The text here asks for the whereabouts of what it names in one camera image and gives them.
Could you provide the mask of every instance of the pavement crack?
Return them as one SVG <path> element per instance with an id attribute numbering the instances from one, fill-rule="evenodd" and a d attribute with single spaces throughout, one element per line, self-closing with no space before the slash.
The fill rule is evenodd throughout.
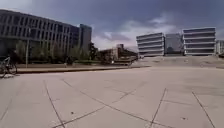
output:
<path id="1" fill-rule="evenodd" d="M 196 94 L 194 92 L 192 92 L 192 94 L 194 95 L 194 97 L 196 98 L 196 100 L 198 101 L 199 105 L 201 106 L 201 108 L 203 109 L 203 111 L 205 112 L 208 120 L 210 121 L 210 123 L 212 124 L 213 128 L 215 128 L 215 125 L 212 123 L 211 118 L 209 117 L 208 113 L 206 112 L 205 108 L 203 107 L 202 103 L 199 101 L 198 97 L 196 96 Z"/>
<path id="2" fill-rule="evenodd" d="M 15 95 L 11 97 L 11 99 L 10 99 L 10 101 L 9 101 L 9 103 L 8 103 L 8 105 L 7 105 L 7 107 L 6 107 L 5 111 L 4 111 L 4 113 L 3 113 L 3 115 L 2 115 L 1 118 L 0 118 L 0 122 L 3 120 L 3 118 L 4 118 L 5 115 L 6 115 L 6 113 L 8 112 L 9 107 L 11 106 L 13 99 L 20 93 L 20 91 L 22 90 L 22 88 L 23 88 L 24 86 L 25 86 L 25 85 L 23 85 L 22 87 L 19 87 L 18 90 L 16 91 Z"/>
<path id="3" fill-rule="evenodd" d="M 56 115 L 57 115 L 57 117 L 58 117 L 58 120 L 60 121 L 61 126 L 62 126 L 63 128 L 65 128 L 65 125 L 63 124 L 63 121 L 61 120 L 61 118 L 60 118 L 60 116 L 59 116 L 59 114 L 58 114 L 58 112 L 57 112 L 57 110 L 56 110 L 56 108 L 55 108 L 55 106 L 54 106 L 54 103 L 53 103 L 53 101 L 52 101 L 52 99 L 51 99 L 51 97 L 50 97 L 50 94 L 49 94 L 49 91 L 48 91 L 47 84 L 46 84 L 45 80 L 44 80 L 43 82 L 44 82 L 45 89 L 46 89 L 46 91 L 47 91 L 47 95 L 48 95 L 49 101 L 50 101 L 50 103 L 51 103 L 51 105 L 52 105 L 52 107 L 53 107 L 53 109 L 54 109 L 54 111 L 55 111 L 55 113 L 56 113 Z"/>
<path id="4" fill-rule="evenodd" d="M 75 122 L 75 121 L 77 121 L 77 120 L 80 120 L 80 119 L 82 119 L 82 118 L 84 118 L 84 117 L 86 117 L 86 116 L 92 115 L 92 114 L 94 114 L 94 113 L 96 113 L 96 112 L 98 112 L 98 111 L 104 109 L 105 107 L 106 107 L 106 106 L 103 106 L 103 107 L 101 107 L 101 108 L 99 108 L 99 109 L 96 109 L 96 110 L 94 110 L 94 111 L 92 111 L 92 112 L 90 112 L 90 113 L 87 113 L 87 114 L 85 114 L 85 115 L 83 115 L 83 116 L 80 116 L 80 117 L 78 117 L 78 118 L 76 118 L 76 119 L 73 119 L 73 120 L 64 122 L 63 124 L 65 125 L 65 124 L 68 124 L 68 123 L 71 123 L 71 122 Z"/>
<path id="5" fill-rule="evenodd" d="M 68 82 L 66 82 L 64 79 L 62 79 L 62 81 L 64 81 L 69 87 L 71 87 L 71 88 L 75 88 L 75 87 L 71 86 Z M 108 105 L 108 104 L 105 104 L 104 102 L 102 102 L 102 101 L 100 101 L 100 100 L 97 100 L 97 99 L 95 99 L 95 98 L 89 96 L 88 94 L 86 94 L 85 92 L 80 91 L 79 89 L 77 89 L 77 90 L 78 90 L 80 93 L 82 93 L 83 95 L 85 95 L 85 96 L 87 96 L 87 97 L 93 99 L 94 101 L 96 101 L 96 102 L 98 102 L 98 103 L 101 103 L 101 104 L 103 104 L 103 105 L 105 105 L 105 106 L 107 106 L 107 107 L 109 107 L 109 108 L 111 108 L 111 109 L 113 109 L 113 110 L 116 110 L 116 111 L 119 111 L 119 112 L 121 112 L 121 113 L 123 113 L 123 114 L 126 114 L 126 115 L 129 115 L 129 116 L 132 116 L 132 117 L 141 119 L 141 120 L 146 121 L 146 122 L 150 122 L 150 121 L 147 120 L 147 119 L 144 119 L 144 118 L 139 117 L 139 116 L 135 116 L 135 115 L 133 115 L 133 114 L 130 114 L 130 113 L 121 111 L 121 110 L 119 110 L 119 109 L 117 109 L 117 108 L 115 108 L 115 107 L 112 107 L 112 106 L 110 106 L 110 105 Z"/>
<path id="6" fill-rule="evenodd" d="M 157 110 L 156 110 L 156 113 L 155 113 L 153 119 L 152 119 L 152 124 L 154 123 L 154 120 L 155 120 L 155 118 L 156 118 L 156 116 L 157 116 L 157 114 L 158 114 L 158 112 L 159 112 L 159 108 L 160 108 L 160 106 L 161 106 L 161 104 L 162 104 L 162 101 L 163 101 L 163 98 L 164 98 L 164 96 L 165 96 L 165 93 L 166 93 L 166 88 L 165 88 L 164 91 L 163 91 L 163 95 L 162 95 L 162 98 L 161 98 L 161 100 L 160 100 L 159 106 L 158 106 L 158 108 L 157 108 Z"/>
<path id="7" fill-rule="evenodd" d="M 130 91 L 130 92 L 127 92 L 127 93 L 125 93 L 121 98 L 119 98 L 117 101 L 114 101 L 113 103 L 116 103 L 116 102 L 119 102 L 121 99 L 123 99 L 123 98 L 125 98 L 125 97 L 127 97 L 128 95 L 134 95 L 134 94 L 132 94 L 134 91 L 136 91 L 137 89 L 139 89 L 139 88 L 141 88 L 141 87 L 143 87 L 144 85 L 145 85 L 146 83 L 145 82 L 143 82 L 142 84 L 140 84 L 138 87 L 136 87 L 134 90 L 132 90 L 132 91 Z"/>

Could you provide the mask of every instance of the white building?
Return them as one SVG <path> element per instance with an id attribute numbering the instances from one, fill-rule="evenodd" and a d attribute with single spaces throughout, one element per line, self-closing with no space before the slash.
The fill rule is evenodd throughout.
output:
<path id="1" fill-rule="evenodd" d="M 164 55 L 164 34 L 154 33 L 137 36 L 139 54 L 143 56 Z"/>
<path id="2" fill-rule="evenodd" d="M 224 53 L 224 40 L 216 41 L 216 54 L 220 55 Z"/>
<path id="3" fill-rule="evenodd" d="M 215 28 L 183 30 L 185 55 L 214 55 L 215 33 Z"/>

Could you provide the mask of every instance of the cloud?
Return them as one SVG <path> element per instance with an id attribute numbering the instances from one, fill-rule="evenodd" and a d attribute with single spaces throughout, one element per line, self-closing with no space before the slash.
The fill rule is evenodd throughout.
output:
<path id="1" fill-rule="evenodd" d="M 146 23 L 130 20 L 122 24 L 120 28 L 114 32 L 106 31 L 101 35 L 96 35 L 93 37 L 93 42 L 100 49 L 111 48 L 116 46 L 116 44 L 124 44 L 126 47 L 137 46 L 136 36 L 157 32 L 177 32 L 177 27 L 172 25 L 170 21 L 170 15 L 165 13 Z M 113 37 L 115 34 L 122 36 L 123 39 Z"/>
<path id="2" fill-rule="evenodd" d="M 33 0 L 0 0 L 0 8 L 24 10 L 32 5 Z"/>

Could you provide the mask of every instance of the bicycle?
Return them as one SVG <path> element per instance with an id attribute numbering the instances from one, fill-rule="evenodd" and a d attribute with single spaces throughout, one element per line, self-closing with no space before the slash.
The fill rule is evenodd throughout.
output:
<path id="1" fill-rule="evenodd" d="M 1 62 L 0 65 L 0 78 L 3 78 L 6 74 L 17 74 L 17 67 L 14 63 L 11 62 L 11 58 L 7 57 Z"/>

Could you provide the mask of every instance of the tree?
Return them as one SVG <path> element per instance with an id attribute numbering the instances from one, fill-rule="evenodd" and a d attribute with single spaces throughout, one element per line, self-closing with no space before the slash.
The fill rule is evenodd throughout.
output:
<path id="1" fill-rule="evenodd" d="M 74 59 L 80 59 L 80 48 L 79 47 L 73 47 L 70 52 L 69 56 Z"/>
<path id="2" fill-rule="evenodd" d="M 58 45 L 55 45 L 53 48 L 53 58 L 61 59 L 62 57 L 63 57 L 63 53 L 61 49 L 58 47 Z"/>
<path id="3" fill-rule="evenodd" d="M 31 48 L 30 57 L 33 59 L 39 60 L 41 58 L 42 53 L 43 52 L 42 52 L 42 48 L 40 47 L 40 45 L 36 45 Z"/>
<path id="4" fill-rule="evenodd" d="M 94 43 L 89 44 L 89 56 L 90 60 L 94 60 L 96 58 L 98 49 L 94 46 Z"/>
<path id="5" fill-rule="evenodd" d="M 23 62 L 25 61 L 25 56 L 26 56 L 26 46 L 25 43 L 23 41 L 19 41 L 16 44 L 16 52 L 20 58 L 20 60 L 22 60 Z"/>
<path id="6" fill-rule="evenodd" d="M 70 50 L 70 57 L 77 60 L 88 60 L 89 54 L 80 47 L 74 47 Z"/>

